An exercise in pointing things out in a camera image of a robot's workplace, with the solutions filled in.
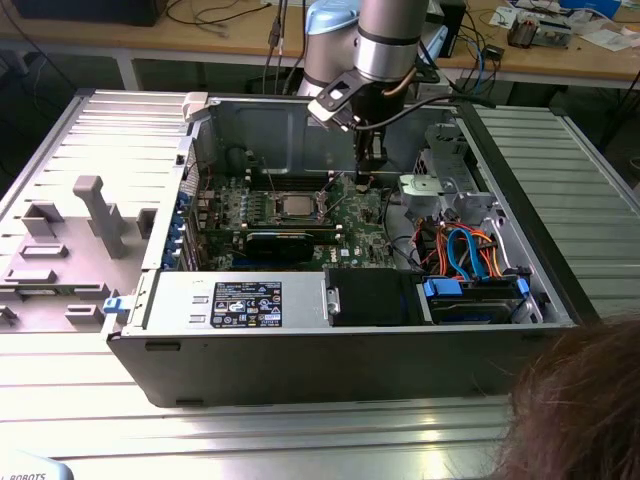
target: warning label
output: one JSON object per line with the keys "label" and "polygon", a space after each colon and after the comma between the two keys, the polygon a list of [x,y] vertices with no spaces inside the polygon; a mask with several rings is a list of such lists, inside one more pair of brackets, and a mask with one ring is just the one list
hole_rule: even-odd
{"label": "warning label", "polygon": [[215,328],[281,327],[282,283],[216,283],[211,325]]}

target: motherboard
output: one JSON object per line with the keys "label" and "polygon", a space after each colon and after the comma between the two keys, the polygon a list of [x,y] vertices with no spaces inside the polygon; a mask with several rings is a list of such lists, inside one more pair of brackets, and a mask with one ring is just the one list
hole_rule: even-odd
{"label": "motherboard", "polygon": [[200,270],[393,267],[382,226],[389,189],[337,172],[213,178],[200,193]]}

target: person's hair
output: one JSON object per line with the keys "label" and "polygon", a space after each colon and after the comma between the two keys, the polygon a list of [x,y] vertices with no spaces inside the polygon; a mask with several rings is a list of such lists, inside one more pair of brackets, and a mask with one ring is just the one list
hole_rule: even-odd
{"label": "person's hair", "polygon": [[496,480],[640,478],[640,322],[570,329],[511,403]]}

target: desk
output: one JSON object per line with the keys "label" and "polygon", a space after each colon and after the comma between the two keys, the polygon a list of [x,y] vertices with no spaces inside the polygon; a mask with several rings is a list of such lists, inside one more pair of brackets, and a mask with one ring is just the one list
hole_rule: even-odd
{"label": "desk", "polygon": [[[497,80],[626,89],[640,69],[640,48],[611,52],[576,35],[567,49],[510,47],[507,43],[508,30],[488,25],[491,12],[503,2],[470,0],[469,3],[471,16],[487,43],[505,50]],[[615,19],[621,23],[640,22],[640,12],[621,8]],[[465,19],[464,24],[469,25],[469,20]],[[448,72],[450,78],[459,78],[465,73],[464,69],[467,69],[466,77],[474,62],[465,42],[459,41],[456,42],[452,57],[440,58],[437,63]]]}
{"label": "desk", "polygon": [[[217,5],[221,1],[193,0],[196,9]],[[491,18],[489,11],[501,5],[501,1],[470,0],[470,4],[476,26],[487,37],[487,42],[505,48],[497,80],[628,88],[640,68],[640,49],[614,53],[578,37],[571,40],[568,49],[534,47],[523,50],[509,47],[505,29],[488,26],[479,18],[482,15],[487,22]],[[259,5],[259,0],[242,0],[221,12],[229,16]],[[301,10],[300,7],[290,7],[288,11],[285,58],[282,61],[284,66],[293,65],[302,48]],[[46,52],[114,58],[128,90],[141,89],[134,59],[263,65],[268,50],[267,37],[276,13],[275,7],[272,7],[234,19],[228,22],[228,38],[221,38],[195,26],[173,22],[166,16],[149,28],[24,20],[13,7],[10,11],[20,27]],[[188,1],[178,5],[172,13],[185,20],[192,19]],[[638,22],[640,12],[621,9],[616,19]],[[4,16],[0,17],[0,50],[33,50]],[[449,78],[455,80],[473,68],[474,60],[465,44],[459,42],[452,58],[438,59],[438,64]]]}

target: slotted metal surface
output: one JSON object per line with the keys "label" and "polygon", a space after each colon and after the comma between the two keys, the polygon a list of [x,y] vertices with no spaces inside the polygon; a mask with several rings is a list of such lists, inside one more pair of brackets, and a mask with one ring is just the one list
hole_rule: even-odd
{"label": "slotted metal surface", "polygon": [[0,438],[77,480],[481,478],[507,418],[503,397],[160,409],[91,333],[0,335],[0,372]]}
{"label": "slotted metal surface", "polygon": [[567,118],[478,108],[520,185],[602,317],[640,309],[640,205]]}
{"label": "slotted metal surface", "polygon": [[53,202],[63,217],[88,216],[73,194],[79,175],[100,175],[102,194],[123,217],[160,202],[180,138],[186,134],[181,93],[96,91],[76,98],[16,184],[0,220],[0,272],[26,233],[32,202]]}

